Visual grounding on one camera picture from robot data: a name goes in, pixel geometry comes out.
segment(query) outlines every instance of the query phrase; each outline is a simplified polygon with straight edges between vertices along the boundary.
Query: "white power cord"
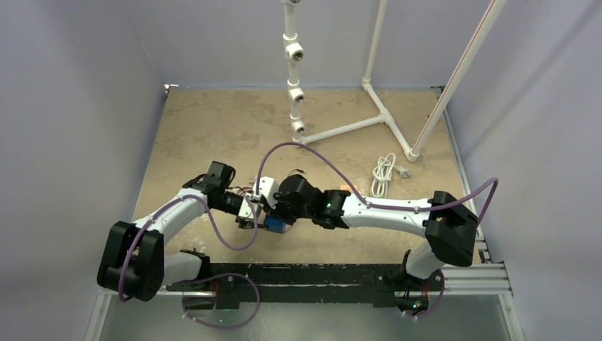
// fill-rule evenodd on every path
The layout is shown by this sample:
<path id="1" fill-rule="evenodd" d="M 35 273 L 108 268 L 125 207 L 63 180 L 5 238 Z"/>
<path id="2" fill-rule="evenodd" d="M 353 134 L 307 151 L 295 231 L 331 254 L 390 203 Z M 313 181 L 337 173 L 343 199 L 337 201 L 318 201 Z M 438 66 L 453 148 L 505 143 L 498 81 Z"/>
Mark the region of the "white power cord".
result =
<path id="1" fill-rule="evenodd" d="M 402 178 L 410 177 L 410 170 L 402 166 L 395 165 L 395 154 L 389 153 L 385 157 L 378 158 L 376 167 L 372 170 L 372 187 L 370 188 L 370 196 L 387 197 L 389 191 L 389 181 L 393 178 L 393 169 L 399 172 Z"/>

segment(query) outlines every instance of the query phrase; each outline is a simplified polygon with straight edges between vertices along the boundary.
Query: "gray floor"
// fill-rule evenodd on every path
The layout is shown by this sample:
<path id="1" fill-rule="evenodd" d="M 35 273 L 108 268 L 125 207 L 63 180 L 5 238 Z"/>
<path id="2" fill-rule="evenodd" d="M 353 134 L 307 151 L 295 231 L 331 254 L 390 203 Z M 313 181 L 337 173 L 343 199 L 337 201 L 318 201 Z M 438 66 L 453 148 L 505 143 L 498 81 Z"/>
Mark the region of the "gray floor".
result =
<path id="1" fill-rule="evenodd" d="M 413 144 L 436 102 L 433 92 L 377 92 Z M 187 180 L 207 170 L 211 161 L 237 170 L 234 185 L 248 185 L 265 152 L 290 141 L 289 103 L 285 91 L 175 90 L 167 100 L 163 120 L 140 191 L 135 218 L 147 215 L 169 200 Z M 350 124 L 378 114 L 361 91 L 308 91 L 302 106 L 308 134 Z M 461 180 L 443 121 L 438 122 L 420 158 L 409 163 L 383 124 L 349 132 L 310 145 L 345 173 L 359 190 L 369 194 L 371 170 L 379 156 L 393 152 L 398 164 L 412 171 L 410 179 L 395 175 L 389 198 L 418 199 L 445 190 L 462 196 Z M 343 181 L 309 152 L 294 147 L 276 151 L 264 175 L 282 180 L 293 168 L 307 172 L 321 189 L 339 188 Z M 236 227 L 234 217 L 215 212 L 217 224 L 230 244 L 245 244 L 250 231 Z M 407 249 L 422 239 L 410 234 L 363 227 L 325 230 L 299 221 L 285 234 L 260 231 L 247 250 L 231 251 L 215 237 L 206 216 L 184 228 L 166 247 L 209 254 L 212 261 L 266 263 L 398 263 Z"/>

